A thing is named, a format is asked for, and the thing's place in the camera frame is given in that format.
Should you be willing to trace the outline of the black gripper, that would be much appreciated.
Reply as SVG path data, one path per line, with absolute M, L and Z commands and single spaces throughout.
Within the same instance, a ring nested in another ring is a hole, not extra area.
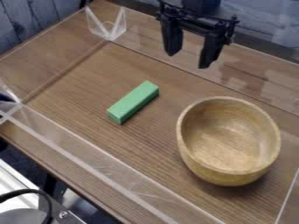
M 217 17 L 212 13 L 219 4 L 211 0 L 181 0 L 180 5 L 169 0 L 159 1 L 156 20 L 161 24 L 163 48 L 173 56 L 183 48 L 183 31 L 204 37 L 199 69 L 205 69 L 219 58 L 224 45 L 229 45 L 239 18 Z

